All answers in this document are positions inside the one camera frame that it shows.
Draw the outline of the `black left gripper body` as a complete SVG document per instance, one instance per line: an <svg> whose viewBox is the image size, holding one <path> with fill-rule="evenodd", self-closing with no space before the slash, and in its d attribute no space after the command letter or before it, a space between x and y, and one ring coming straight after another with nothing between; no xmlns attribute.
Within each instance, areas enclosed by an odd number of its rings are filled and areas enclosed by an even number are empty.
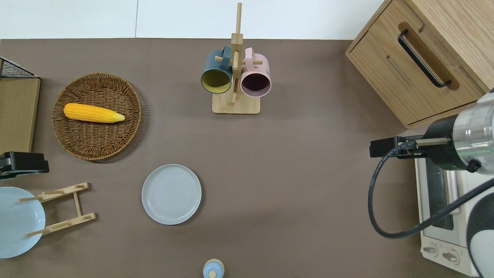
<svg viewBox="0 0 494 278"><path fill-rule="evenodd" d="M15 178L18 175L48 173L49 165L43 153L6 152L0 156L0 179Z"/></svg>

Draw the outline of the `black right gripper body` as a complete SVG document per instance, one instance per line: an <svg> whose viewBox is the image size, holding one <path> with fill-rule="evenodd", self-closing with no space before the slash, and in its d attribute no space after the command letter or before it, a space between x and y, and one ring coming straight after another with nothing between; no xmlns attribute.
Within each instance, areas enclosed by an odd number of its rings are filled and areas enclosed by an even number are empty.
<svg viewBox="0 0 494 278"><path fill-rule="evenodd" d="M369 146L369 157L384 157L391 149L404 144L407 141L421 138L422 136L390 137L371 141ZM393 154L392 157L396 157L398 159L418 159L428 156L418 147L413 147L412 149L400 150Z"/></svg>

